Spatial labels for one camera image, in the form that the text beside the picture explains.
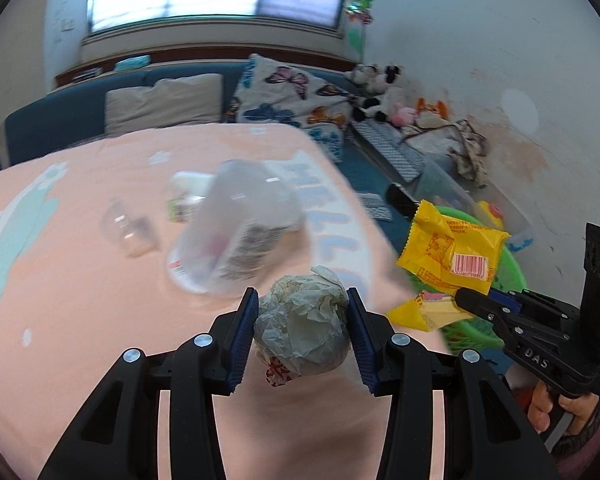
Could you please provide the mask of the maroon sleeve forearm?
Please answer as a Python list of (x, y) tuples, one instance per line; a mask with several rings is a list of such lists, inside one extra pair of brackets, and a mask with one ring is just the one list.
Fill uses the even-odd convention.
[(600, 406), (580, 434), (558, 441), (552, 456), (562, 479), (600, 479)]

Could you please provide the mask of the gloved right hand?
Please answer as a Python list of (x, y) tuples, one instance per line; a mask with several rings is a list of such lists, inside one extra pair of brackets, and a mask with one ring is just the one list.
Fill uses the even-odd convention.
[(572, 421), (566, 434), (576, 436), (588, 426), (588, 422), (600, 403), (600, 397), (595, 393), (587, 393), (579, 396), (577, 399), (569, 399), (560, 396), (557, 401), (553, 401), (547, 385), (540, 380), (532, 393), (531, 403), (528, 408), (528, 421), (531, 422), (535, 431), (540, 434), (550, 426), (550, 413), (554, 407), (559, 405), (565, 412), (572, 415)]

